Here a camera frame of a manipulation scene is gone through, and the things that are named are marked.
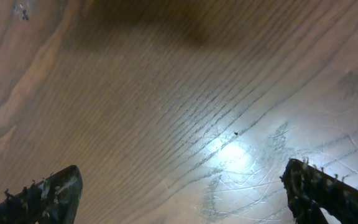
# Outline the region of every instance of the wood grain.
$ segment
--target wood grain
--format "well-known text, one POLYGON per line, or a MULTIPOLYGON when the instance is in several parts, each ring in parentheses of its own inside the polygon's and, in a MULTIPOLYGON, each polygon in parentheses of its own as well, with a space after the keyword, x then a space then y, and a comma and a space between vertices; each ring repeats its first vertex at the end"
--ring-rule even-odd
POLYGON ((290 223, 289 157, 358 188, 358 1, 28 2, 0 0, 0 201, 71 164, 76 223, 290 223))

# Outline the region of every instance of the floor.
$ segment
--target floor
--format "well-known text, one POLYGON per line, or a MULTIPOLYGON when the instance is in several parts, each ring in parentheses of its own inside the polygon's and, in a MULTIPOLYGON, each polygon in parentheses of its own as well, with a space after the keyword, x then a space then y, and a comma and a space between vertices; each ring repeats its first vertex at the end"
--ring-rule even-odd
POLYGON ((76 164, 76 223, 292 223, 289 157, 358 189, 358 1, 0 0, 0 202, 76 164))

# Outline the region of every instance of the scratch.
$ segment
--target scratch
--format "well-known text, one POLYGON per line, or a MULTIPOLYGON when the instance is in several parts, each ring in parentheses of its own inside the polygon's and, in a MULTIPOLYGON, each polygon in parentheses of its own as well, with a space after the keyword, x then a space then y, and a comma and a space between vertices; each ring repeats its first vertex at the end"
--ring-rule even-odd
POLYGON ((274 178, 276 178, 276 175, 277 175, 277 174, 278 174, 278 172, 275 172, 275 173, 274 173, 272 180, 274 180, 274 178))
POLYGON ((338 129, 340 130, 342 133, 345 134, 345 137, 348 138, 350 140, 350 142, 352 143, 352 145, 355 147, 356 151, 358 151, 358 146, 356 144, 356 142, 354 141, 354 139, 352 138, 352 136, 345 131, 345 129, 340 128, 338 125, 319 125, 319 127, 323 127, 323 128, 334 128, 334 129, 338 129))
POLYGON ((340 113, 338 113, 338 114, 332 114, 332 113, 330 113, 330 112, 321 111, 321 110, 319 110, 318 112, 320 112, 320 113, 325 113, 325 114, 331 115, 332 117, 336 118, 336 117, 338 117, 338 116, 343 116, 343 115, 348 114, 348 113, 356 113, 356 112, 358 112, 358 106, 353 106, 352 108, 350 108, 350 109, 348 109, 348 110, 345 110, 345 111, 343 111, 343 112, 340 112, 340 113))
POLYGON ((265 174, 265 176, 262 178, 262 180, 260 180, 258 182, 258 184, 260 184, 262 181, 264 181, 266 179, 266 177, 269 175, 269 173, 273 170, 273 166, 271 166, 271 168, 268 170, 267 174, 265 174))
POLYGON ((213 200, 223 200, 222 198, 220 198, 220 197, 218 197, 216 195, 213 195, 213 196, 214 196, 213 200))
MULTIPOLYGON (((232 180, 229 176, 229 174, 227 174, 226 170, 224 171, 224 174, 226 174, 226 177, 235 185, 238 185, 234 180, 232 180)), ((228 187, 229 189, 231 189, 229 186, 227 186, 222 180, 220 180, 222 182, 223 185, 225 185, 226 187, 228 187)))
POLYGON ((267 216, 266 218, 263 218, 263 220, 260 221, 259 224, 265 223, 266 221, 268 221, 268 218, 270 218, 270 217, 274 217, 274 216, 276 216, 276 215, 282 215, 282 213, 283 213, 284 211, 286 211, 286 210, 289 210, 287 206, 281 208, 280 210, 278 210, 277 212, 275 212, 275 213, 273 213, 273 214, 267 216))
POLYGON ((232 191, 238 191, 238 190, 254 189, 256 187, 262 187, 262 186, 265 186, 265 185, 270 185, 270 184, 274 184, 274 183, 278 183, 278 182, 281 182, 281 180, 276 180, 276 181, 272 181, 272 182, 265 183, 265 184, 253 185, 253 186, 249 186, 249 187, 243 187, 243 188, 240 188, 240 189, 220 190, 220 191, 215 191, 214 193, 232 192, 232 191))
MULTIPOLYGON (((225 185, 229 190, 221 190, 221 191, 218 191, 218 192, 235 192, 235 191, 238 191, 238 190, 242 190, 242 189, 233 189, 233 188, 227 186, 227 184, 225 184, 225 183, 222 181, 222 179, 219 179, 219 181, 220 181, 223 185, 225 185)), ((250 198, 250 197, 248 197, 248 196, 246 196, 246 195, 244 195, 244 194, 243 194, 243 196, 245 196, 246 198, 248 198, 249 200, 251 200, 251 201, 253 201, 253 202, 256 202, 255 200, 253 200, 252 198, 250 198)))
POLYGON ((253 162, 252 165, 251 165, 251 169, 253 169, 254 166, 255 166, 255 164, 256 164, 256 162, 258 162, 259 156, 261 155, 261 153, 262 153, 262 151, 260 151, 260 152, 258 153, 258 155, 255 157, 254 162, 253 162))
POLYGON ((269 187, 271 186, 272 183, 267 183, 267 187, 265 189, 265 191, 263 192, 263 194, 260 196, 260 198, 258 199, 258 201, 256 203, 259 203, 263 197, 265 196, 266 192, 267 192, 267 189, 269 189, 269 187))
POLYGON ((264 169, 264 168, 266 168, 266 167, 260 168, 260 169, 257 170, 257 171, 253 171, 253 172, 249 172, 249 173, 234 172, 234 171, 231 171, 231 170, 225 170, 225 173, 226 173, 226 175, 227 175, 227 173, 239 174, 239 175, 252 175, 252 174, 255 174, 256 172, 258 172, 258 171, 260 171, 260 170, 262 170, 262 169, 264 169))
POLYGON ((156 177, 158 177, 158 178, 161 180, 160 183, 162 183, 162 184, 164 185, 165 190, 167 190, 167 192, 168 192, 169 194, 171 194, 171 191, 169 190, 167 183, 165 183, 165 181, 161 178, 160 174, 156 174, 156 177))
POLYGON ((231 181, 231 182, 233 182, 233 183, 235 183, 237 186, 243 186, 251 177, 253 177, 255 174, 257 174, 258 172, 260 172, 261 170, 263 170, 263 169, 265 169, 266 167, 263 167, 263 168, 260 168, 259 170, 257 170, 257 171, 255 171, 255 172, 253 172, 253 173, 250 173, 250 174, 243 174, 243 175, 249 175, 249 177, 245 180, 245 181, 243 181, 243 183, 236 183, 235 181, 233 181, 230 177, 229 177, 229 175, 227 174, 228 172, 232 172, 232 171, 224 171, 224 173, 226 174, 226 176, 228 177, 228 179, 231 181))
POLYGON ((330 158, 332 158, 332 159, 334 159, 335 161, 337 161, 338 163, 340 163, 342 166, 348 168, 353 174, 358 174, 358 171, 357 171, 357 170, 355 170, 355 169, 349 167, 348 165, 346 165, 345 163, 343 163, 343 162, 340 161, 339 159, 337 159, 337 158, 335 158, 335 157, 333 157, 333 156, 331 156, 331 155, 329 155, 329 154, 327 154, 327 153, 324 153, 324 152, 320 152, 320 153, 323 154, 323 155, 326 155, 326 156, 328 156, 328 157, 330 157, 330 158))
POLYGON ((254 220, 254 221, 272 221, 272 222, 278 222, 278 221, 280 221, 280 220, 269 220, 269 219, 265 219, 265 218, 249 218, 249 217, 245 217, 245 216, 243 216, 243 215, 236 215, 236 214, 233 214, 233 213, 230 213, 230 212, 222 212, 222 211, 212 210, 212 209, 207 209, 207 208, 201 208, 201 209, 202 209, 202 210, 209 211, 209 212, 222 213, 222 214, 225 214, 225 215, 232 215, 232 216, 235 216, 235 217, 246 218, 246 219, 254 220))
POLYGON ((269 137, 269 138, 277 138, 277 137, 280 137, 280 136, 284 135, 285 133, 291 131, 292 129, 294 129, 294 128, 288 129, 288 130, 284 131, 283 133, 280 133, 280 134, 275 135, 275 136, 271 136, 271 137, 269 137))

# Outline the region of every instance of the wooden floor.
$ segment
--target wooden floor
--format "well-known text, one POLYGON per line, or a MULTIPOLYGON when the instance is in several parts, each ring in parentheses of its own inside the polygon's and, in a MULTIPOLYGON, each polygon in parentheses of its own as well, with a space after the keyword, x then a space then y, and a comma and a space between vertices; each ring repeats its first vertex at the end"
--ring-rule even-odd
POLYGON ((358 188, 358 1, 0 0, 0 202, 76 164, 76 223, 292 223, 289 157, 358 188))

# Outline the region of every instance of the dark stain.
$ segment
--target dark stain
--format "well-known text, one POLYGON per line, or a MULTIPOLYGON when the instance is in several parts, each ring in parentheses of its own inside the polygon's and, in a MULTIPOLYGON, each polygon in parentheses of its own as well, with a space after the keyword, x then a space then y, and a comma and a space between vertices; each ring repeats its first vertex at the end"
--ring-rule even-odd
POLYGON ((345 91, 345 98, 358 96, 358 75, 348 73, 338 82, 338 86, 345 91))
POLYGON ((278 127, 273 134, 270 134, 265 139, 265 146, 260 150, 258 160, 255 163, 258 164, 273 164, 274 162, 285 163, 289 157, 297 157, 306 149, 296 150, 292 147, 287 147, 288 122, 278 127))
MULTIPOLYGON (((171 199, 175 194, 177 194, 179 191, 183 190, 185 187, 189 186, 190 184, 193 184, 195 182, 198 182, 202 179, 205 178, 209 178, 212 177, 213 175, 216 174, 220 174, 221 172, 223 172, 223 167, 215 167, 213 168, 211 171, 209 171, 207 174, 202 175, 200 177, 198 177, 197 179, 193 179, 188 181, 187 183, 185 183, 184 185, 182 185, 179 189, 177 189, 176 191, 174 191, 174 193, 170 194, 166 199, 162 200, 161 202, 159 202, 156 206, 148 209, 147 211, 145 211, 144 213, 139 214, 138 216, 136 216, 133 220, 131 220, 131 222, 134 222, 135 220, 138 220, 140 217, 142 217, 143 215, 150 213, 156 209, 158 209, 159 207, 161 207, 165 202, 167 202, 169 199, 171 199)), ((170 189, 172 186, 174 186, 182 177, 180 177, 179 179, 177 179, 173 184, 168 186, 168 189, 170 189)), ((145 204, 150 204, 154 201, 155 199, 151 199, 148 202, 146 202, 145 204)))
POLYGON ((65 42, 74 49, 104 50, 131 39, 145 39, 146 33, 159 34, 160 44, 184 42, 200 46, 207 35, 201 24, 202 4, 182 0, 102 0, 95 1, 68 35, 65 42))
POLYGON ((23 10, 23 17, 22 17, 23 20, 29 20, 29 17, 27 15, 27 10, 23 10))
POLYGON ((218 212, 216 209, 214 194, 221 178, 222 176, 219 175, 218 177, 215 177, 211 180, 206 189, 206 194, 203 199, 201 214, 203 218, 209 222, 216 222, 228 216, 228 214, 218 212))

